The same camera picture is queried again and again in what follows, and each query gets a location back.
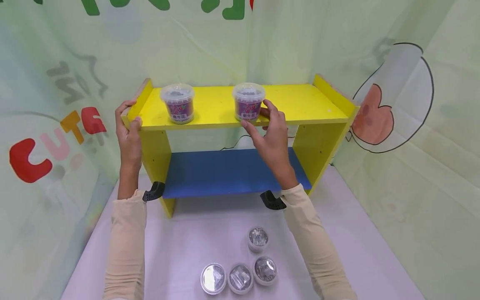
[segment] wooden shelf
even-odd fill
[[[290,162],[297,180],[312,188],[292,148]],[[165,198],[280,191],[272,171],[256,149],[172,153],[165,182]]]
[[[287,124],[299,125],[288,151],[297,179],[311,193],[355,118],[359,107],[336,91],[321,76],[313,84],[264,85],[266,96],[286,116]],[[279,191],[271,171],[255,149],[172,153],[167,130],[239,127],[235,119],[233,86],[194,87],[194,119],[178,125],[170,121],[160,88],[146,79],[135,99],[122,113],[129,128],[142,118],[142,162],[151,181],[165,182],[160,202],[173,216],[175,198],[233,193]],[[266,126],[260,117],[255,126]]]
[[[311,84],[263,85],[266,96],[279,110],[285,112],[287,124],[346,123],[347,115],[335,106],[325,94]],[[187,124],[170,121],[167,108],[160,99],[160,88],[145,85],[145,100],[135,115],[142,118],[144,130],[175,130],[239,127],[235,119],[233,86],[194,87],[194,119]],[[265,126],[268,120],[260,117],[256,126]]]

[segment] green letter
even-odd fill
[[[222,15],[225,20],[243,20],[245,17],[245,0],[233,0],[232,7],[225,8]]]
[[[161,11],[167,11],[170,9],[170,2],[168,0],[148,0],[151,4],[153,4],[156,8],[160,9]]]
[[[124,7],[128,2],[130,2],[130,0],[110,0],[110,3],[112,3],[114,7]]]
[[[100,11],[98,10],[95,0],[82,0],[82,3],[84,4],[85,11],[89,16],[100,15]]]
[[[209,13],[220,5],[220,0],[203,0],[202,11]]]

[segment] container lid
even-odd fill
[[[225,270],[220,264],[207,265],[200,275],[200,283],[205,293],[210,295],[219,294],[227,284]]]
[[[180,104],[190,101],[195,92],[188,84],[170,84],[160,90],[160,98],[169,104]]]
[[[270,257],[259,257],[255,261],[253,268],[257,277],[263,282],[271,282],[276,278],[276,264]]]
[[[236,264],[228,274],[228,285],[238,294],[247,293],[253,284],[253,276],[246,264]]]
[[[255,227],[248,234],[250,243],[257,247],[263,247],[268,243],[268,235],[261,227]]]
[[[259,84],[243,83],[233,88],[232,95],[241,102],[257,103],[265,99],[265,89]]]

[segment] blue shelf board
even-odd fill
[[[297,180],[312,188],[292,148],[288,156]],[[165,199],[280,191],[280,185],[256,149],[172,153]]]

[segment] person's left hand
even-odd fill
[[[120,146],[120,169],[122,170],[124,168],[128,170],[128,172],[138,174],[142,167],[142,143],[138,133],[142,126],[142,119],[136,117],[130,122],[130,130],[125,127],[121,120],[121,113],[136,102],[136,100],[124,101],[115,110],[115,122],[117,125],[116,133]]]

